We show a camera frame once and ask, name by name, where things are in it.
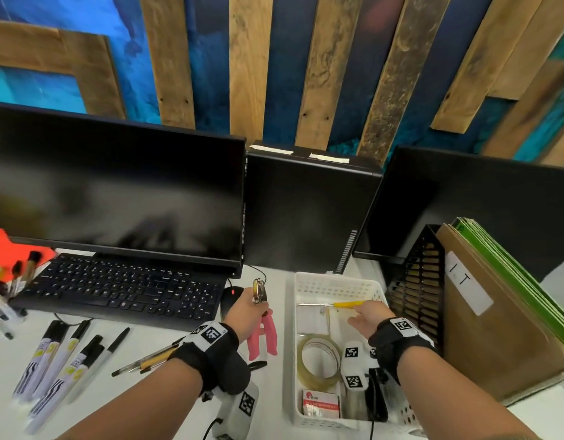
orange paper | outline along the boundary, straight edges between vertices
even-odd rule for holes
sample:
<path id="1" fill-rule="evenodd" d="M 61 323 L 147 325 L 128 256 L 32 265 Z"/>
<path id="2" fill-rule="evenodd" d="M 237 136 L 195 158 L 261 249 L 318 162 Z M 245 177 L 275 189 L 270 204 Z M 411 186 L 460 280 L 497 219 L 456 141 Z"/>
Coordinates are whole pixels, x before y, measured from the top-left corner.
<path id="1" fill-rule="evenodd" d="M 14 244 L 7 237 L 7 233 L 0 228 L 0 267 L 5 271 L 1 281 L 9 282 L 13 279 L 11 269 L 17 261 L 23 262 L 22 272 L 25 270 L 30 251 L 39 251 L 42 254 L 42 259 L 38 266 L 41 266 L 56 256 L 56 252 L 48 247 Z"/>

black monitor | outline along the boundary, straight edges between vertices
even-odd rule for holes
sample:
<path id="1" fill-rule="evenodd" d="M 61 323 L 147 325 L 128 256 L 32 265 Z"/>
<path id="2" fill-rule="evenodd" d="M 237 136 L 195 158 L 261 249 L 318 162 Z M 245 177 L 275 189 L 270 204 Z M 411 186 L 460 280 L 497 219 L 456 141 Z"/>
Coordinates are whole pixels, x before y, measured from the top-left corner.
<path id="1" fill-rule="evenodd" d="M 397 262 L 426 224 L 473 218 L 538 281 L 564 262 L 564 168 L 398 147 L 354 256 Z"/>
<path id="2" fill-rule="evenodd" d="M 0 103 L 0 225 L 14 242 L 236 275 L 244 139 Z"/>

green folder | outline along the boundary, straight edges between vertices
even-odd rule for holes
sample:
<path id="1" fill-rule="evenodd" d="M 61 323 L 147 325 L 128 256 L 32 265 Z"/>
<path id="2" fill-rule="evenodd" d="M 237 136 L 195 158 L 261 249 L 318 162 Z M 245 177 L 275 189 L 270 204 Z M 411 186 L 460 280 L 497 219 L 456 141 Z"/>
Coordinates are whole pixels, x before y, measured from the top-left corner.
<path id="1" fill-rule="evenodd" d="M 457 218 L 453 227 L 564 344 L 564 310 L 542 289 L 538 281 L 473 219 Z"/>

cardboard folder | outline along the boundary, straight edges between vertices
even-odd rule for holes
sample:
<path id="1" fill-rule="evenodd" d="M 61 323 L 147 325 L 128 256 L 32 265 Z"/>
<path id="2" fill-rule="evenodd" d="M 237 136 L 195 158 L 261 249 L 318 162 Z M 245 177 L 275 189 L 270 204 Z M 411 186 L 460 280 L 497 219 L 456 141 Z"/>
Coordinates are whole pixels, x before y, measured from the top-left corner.
<path id="1" fill-rule="evenodd" d="M 506 404 L 563 380 L 564 344 L 457 230 L 437 237 L 474 281 L 446 277 L 445 359 Z"/>

white basket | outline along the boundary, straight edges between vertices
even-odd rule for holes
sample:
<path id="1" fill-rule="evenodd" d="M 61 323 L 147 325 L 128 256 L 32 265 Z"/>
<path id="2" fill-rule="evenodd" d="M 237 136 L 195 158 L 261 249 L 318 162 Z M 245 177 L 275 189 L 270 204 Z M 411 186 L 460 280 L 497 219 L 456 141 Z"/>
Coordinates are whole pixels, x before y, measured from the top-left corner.
<path id="1" fill-rule="evenodd" d="M 296 324 L 296 304 L 298 303 L 329 303 L 340 301 L 381 300 L 386 302 L 386 297 L 377 281 L 350 278 L 338 274 L 316 274 L 297 272 L 294 277 L 294 307 L 293 307 L 293 424 L 306 427 L 338 428 L 338 429 L 371 429 L 370 421 L 351 420 L 347 418 L 318 418 L 302 414 L 302 390 L 304 387 L 297 377 L 297 348 L 298 333 Z M 346 323 L 350 310 L 341 310 L 344 316 L 337 318 L 338 323 L 331 324 L 331 336 L 339 347 L 345 341 L 360 337 L 354 329 Z M 389 418 L 386 423 L 376 422 L 374 431 L 380 436 L 386 434 L 413 434 L 418 435 L 419 424 L 412 408 L 408 404 L 401 388 L 390 378 L 388 386 L 384 389 L 384 398 L 388 405 Z"/>

